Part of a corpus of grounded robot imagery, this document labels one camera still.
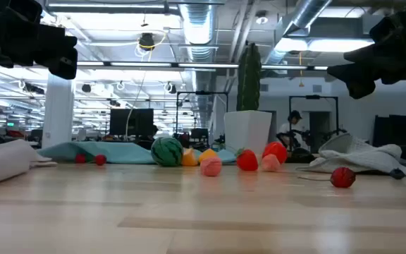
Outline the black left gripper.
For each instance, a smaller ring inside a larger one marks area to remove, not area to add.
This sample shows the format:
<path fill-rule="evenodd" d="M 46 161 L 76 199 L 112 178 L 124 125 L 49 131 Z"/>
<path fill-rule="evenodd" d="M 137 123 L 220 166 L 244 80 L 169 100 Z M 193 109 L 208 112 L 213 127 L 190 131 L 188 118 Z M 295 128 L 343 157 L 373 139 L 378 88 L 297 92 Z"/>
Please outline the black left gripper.
<path fill-rule="evenodd" d="M 26 28 L 37 22 L 36 0 L 0 0 L 0 66 L 12 68 L 16 54 L 10 49 L 12 39 L 19 33 L 18 28 Z M 65 80 L 76 77 L 78 40 L 67 36 L 64 28 L 40 24 L 36 27 L 34 53 L 36 64 L 48 68 L 49 72 Z"/>

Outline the red apple toy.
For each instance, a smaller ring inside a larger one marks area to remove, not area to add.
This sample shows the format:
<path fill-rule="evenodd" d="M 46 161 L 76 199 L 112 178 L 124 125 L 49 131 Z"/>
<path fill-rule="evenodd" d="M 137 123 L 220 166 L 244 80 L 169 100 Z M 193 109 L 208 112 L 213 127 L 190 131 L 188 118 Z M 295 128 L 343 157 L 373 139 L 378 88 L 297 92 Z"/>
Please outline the red apple toy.
<path fill-rule="evenodd" d="M 283 164 L 288 158 L 288 151 L 286 147 L 278 141 L 269 143 L 262 153 L 262 158 L 265 158 L 267 155 L 275 155 L 277 160 Z"/>

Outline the pink peach toy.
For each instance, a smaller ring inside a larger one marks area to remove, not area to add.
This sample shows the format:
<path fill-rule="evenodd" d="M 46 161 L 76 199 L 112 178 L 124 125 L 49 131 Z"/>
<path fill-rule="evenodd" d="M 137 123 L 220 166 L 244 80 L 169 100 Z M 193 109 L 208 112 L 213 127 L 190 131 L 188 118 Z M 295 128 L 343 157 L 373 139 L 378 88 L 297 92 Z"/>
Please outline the pink peach toy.
<path fill-rule="evenodd" d="M 216 177 L 221 173 L 222 161 L 218 157 L 203 159 L 200 163 L 200 173 L 203 176 Z"/>
<path fill-rule="evenodd" d="M 281 168 L 281 163 L 274 154 L 268 154 L 262 158 L 261 169 L 266 172 L 278 172 Z"/>

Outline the red strawberry toy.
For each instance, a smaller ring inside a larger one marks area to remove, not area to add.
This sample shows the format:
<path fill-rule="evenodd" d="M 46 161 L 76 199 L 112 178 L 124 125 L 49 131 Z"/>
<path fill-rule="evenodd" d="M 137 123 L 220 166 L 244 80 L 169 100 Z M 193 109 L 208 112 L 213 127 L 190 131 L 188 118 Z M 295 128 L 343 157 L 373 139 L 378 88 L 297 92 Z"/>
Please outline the red strawberry toy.
<path fill-rule="evenodd" d="M 256 154 L 245 148 L 239 149 L 236 154 L 236 164 L 241 171 L 256 171 L 259 164 Z"/>

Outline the green watermelon toy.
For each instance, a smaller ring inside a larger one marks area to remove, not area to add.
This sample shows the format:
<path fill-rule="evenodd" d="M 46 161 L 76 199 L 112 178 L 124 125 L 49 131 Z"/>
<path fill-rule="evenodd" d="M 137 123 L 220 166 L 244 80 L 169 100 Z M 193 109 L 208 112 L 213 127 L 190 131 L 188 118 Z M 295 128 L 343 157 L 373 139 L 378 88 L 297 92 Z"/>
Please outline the green watermelon toy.
<path fill-rule="evenodd" d="M 157 138 L 150 152 L 153 160 L 163 167 L 180 166 L 183 159 L 183 146 L 175 138 Z"/>

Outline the white building pillar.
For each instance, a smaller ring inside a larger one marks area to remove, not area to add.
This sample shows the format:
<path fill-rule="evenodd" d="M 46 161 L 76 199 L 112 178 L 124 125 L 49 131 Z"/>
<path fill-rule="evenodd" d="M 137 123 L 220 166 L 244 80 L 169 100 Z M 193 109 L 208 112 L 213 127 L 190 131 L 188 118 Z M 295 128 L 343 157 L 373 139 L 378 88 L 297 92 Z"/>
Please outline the white building pillar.
<path fill-rule="evenodd" d="M 71 141 L 74 95 L 73 80 L 66 80 L 53 74 L 48 75 L 42 148 Z"/>

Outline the grey waffle cloth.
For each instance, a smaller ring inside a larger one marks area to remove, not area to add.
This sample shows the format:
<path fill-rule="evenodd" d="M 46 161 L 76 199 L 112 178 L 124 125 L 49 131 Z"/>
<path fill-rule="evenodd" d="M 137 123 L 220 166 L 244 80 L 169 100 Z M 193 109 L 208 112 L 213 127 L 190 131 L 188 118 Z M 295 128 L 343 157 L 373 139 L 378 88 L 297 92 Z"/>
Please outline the grey waffle cloth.
<path fill-rule="evenodd" d="M 319 148 L 319 156 L 298 171 L 331 174 L 339 167 L 347 167 L 355 173 L 380 171 L 389 174 L 399 169 L 406 175 L 406 159 L 402 149 L 394 144 L 374 147 L 360 138 L 344 133 L 331 138 Z"/>

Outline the person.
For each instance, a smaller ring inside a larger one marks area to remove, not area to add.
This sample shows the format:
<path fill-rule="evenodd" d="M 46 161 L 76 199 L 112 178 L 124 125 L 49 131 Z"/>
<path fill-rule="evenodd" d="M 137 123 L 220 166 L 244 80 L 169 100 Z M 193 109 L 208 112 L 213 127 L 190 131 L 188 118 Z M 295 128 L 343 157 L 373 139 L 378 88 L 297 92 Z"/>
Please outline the person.
<path fill-rule="evenodd" d="M 302 148 L 309 150 L 309 146 L 302 136 L 302 128 L 299 124 L 302 119 L 299 111 L 293 110 L 289 114 L 287 121 L 278 129 L 276 137 L 288 149 Z"/>

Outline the black office monitor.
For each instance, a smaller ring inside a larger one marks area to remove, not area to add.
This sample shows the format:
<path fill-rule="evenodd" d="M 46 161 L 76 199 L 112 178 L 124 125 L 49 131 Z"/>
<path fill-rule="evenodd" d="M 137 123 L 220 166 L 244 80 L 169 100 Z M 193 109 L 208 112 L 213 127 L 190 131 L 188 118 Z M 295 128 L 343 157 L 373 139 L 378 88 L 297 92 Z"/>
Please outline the black office monitor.
<path fill-rule="evenodd" d="M 109 126 L 111 135 L 151 135 L 154 130 L 154 110 L 112 109 Z"/>

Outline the beige cloth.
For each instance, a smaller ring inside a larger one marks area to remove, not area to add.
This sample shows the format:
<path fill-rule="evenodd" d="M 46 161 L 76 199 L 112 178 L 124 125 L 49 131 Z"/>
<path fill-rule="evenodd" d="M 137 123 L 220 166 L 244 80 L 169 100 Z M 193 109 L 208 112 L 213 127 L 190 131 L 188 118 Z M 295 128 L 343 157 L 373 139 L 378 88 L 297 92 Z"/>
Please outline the beige cloth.
<path fill-rule="evenodd" d="M 53 167 L 57 163 L 43 157 L 24 140 L 0 144 L 0 181 L 28 173 L 36 167 Z"/>

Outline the teal cloth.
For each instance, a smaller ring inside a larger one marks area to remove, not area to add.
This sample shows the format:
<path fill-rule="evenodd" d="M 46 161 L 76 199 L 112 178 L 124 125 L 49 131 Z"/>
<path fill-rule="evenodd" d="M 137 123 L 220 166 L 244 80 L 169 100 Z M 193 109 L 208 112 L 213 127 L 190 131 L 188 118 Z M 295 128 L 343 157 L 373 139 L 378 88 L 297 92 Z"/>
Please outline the teal cloth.
<path fill-rule="evenodd" d="M 136 143 L 125 142 L 65 142 L 37 152 L 54 161 L 75 161 L 77 154 L 86 156 L 86 161 L 94 161 L 96 155 L 105 155 L 112 164 L 156 164 L 150 152 Z M 201 154 L 195 150 L 196 157 Z"/>

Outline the white planter pot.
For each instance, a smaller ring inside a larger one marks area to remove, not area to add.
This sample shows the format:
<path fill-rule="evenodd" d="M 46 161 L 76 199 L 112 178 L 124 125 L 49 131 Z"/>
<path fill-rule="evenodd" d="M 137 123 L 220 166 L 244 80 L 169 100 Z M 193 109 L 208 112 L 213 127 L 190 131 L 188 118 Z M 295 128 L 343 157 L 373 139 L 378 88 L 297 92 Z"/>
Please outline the white planter pot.
<path fill-rule="evenodd" d="M 224 115 L 225 146 L 236 153 L 253 151 L 258 163 L 268 144 L 272 113 L 265 111 L 230 111 Z"/>

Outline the long ceiling light strip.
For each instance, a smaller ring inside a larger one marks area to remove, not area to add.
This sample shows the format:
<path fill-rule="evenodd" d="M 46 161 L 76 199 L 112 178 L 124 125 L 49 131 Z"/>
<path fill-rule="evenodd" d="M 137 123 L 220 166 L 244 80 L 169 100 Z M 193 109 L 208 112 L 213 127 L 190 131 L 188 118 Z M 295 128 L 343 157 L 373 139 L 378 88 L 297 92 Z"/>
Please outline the long ceiling light strip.
<path fill-rule="evenodd" d="M 167 62 L 129 62 L 129 61 L 79 61 L 78 67 L 124 67 L 124 68 L 227 68 L 235 69 L 236 63 L 167 63 Z M 301 66 L 301 65 L 262 65 L 265 70 L 299 70 L 299 71 L 326 71 L 328 66 Z"/>

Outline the black metal gantry frame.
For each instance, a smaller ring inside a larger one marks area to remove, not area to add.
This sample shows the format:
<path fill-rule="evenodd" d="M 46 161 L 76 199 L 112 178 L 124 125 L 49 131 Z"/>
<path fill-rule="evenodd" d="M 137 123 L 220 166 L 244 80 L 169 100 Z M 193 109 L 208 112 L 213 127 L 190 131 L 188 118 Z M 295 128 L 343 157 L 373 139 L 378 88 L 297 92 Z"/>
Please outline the black metal gantry frame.
<path fill-rule="evenodd" d="M 180 107 L 180 95 L 181 94 L 186 94 L 186 95 L 199 95 L 199 96 L 209 96 L 209 95 L 225 95 L 226 96 L 226 100 L 222 102 L 225 103 L 225 107 L 226 107 L 226 112 L 228 112 L 228 102 L 229 102 L 229 98 L 228 98 L 228 92 L 211 92 L 211 91 L 205 91 L 205 90 L 198 90 L 198 91 L 194 91 L 194 92 L 180 92 L 178 91 L 176 93 L 176 125 L 174 128 L 174 134 L 178 134 L 178 108 Z"/>
<path fill-rule="evenodd" d="M 335 102 L 335 115 L 336 115 L 336 128 L 332 131 L 332 134 L 339 135 L 341 132 L 340 124 L 339 124 L 339 99 L 335 96 L 321 96 L 321 95 L 291 95 L 288 97 L 288 113 L 292 114 L 292 99 L 294 98 L 302 98 L 302 99 L 312 99 L 312 100 L 319 100 L 319 99 L 333 99 Z"/>

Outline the silver ventilation duct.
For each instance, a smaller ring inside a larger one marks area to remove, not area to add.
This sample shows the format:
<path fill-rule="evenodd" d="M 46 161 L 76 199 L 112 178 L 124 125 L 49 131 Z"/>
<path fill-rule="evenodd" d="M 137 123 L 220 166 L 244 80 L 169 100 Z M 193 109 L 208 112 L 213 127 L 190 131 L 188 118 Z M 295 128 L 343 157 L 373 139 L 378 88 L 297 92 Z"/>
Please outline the silver ventilation duct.
<path fill-rule="evenodd" d="M 213 39 L 216 7 L 209 4 L 180 4 L 183 17 L 183 32 L 187 52 L 193 62 L 212 62 L 214 48 L 209 47 Z"/>
<path fill-rule="evenodd" d="M 332 0 L 298 0 L 294 11 L 279 19 L 273 32 L 275 45 L 263 63 L 276 65 L 282 62 L 288 52 L 296 52 L 296 49 L 285 48 L 287 44 L 291 45 L 291 41 L 285 36 L 294 32 L 308 36 L 312 23 L 331 2 Z"/>

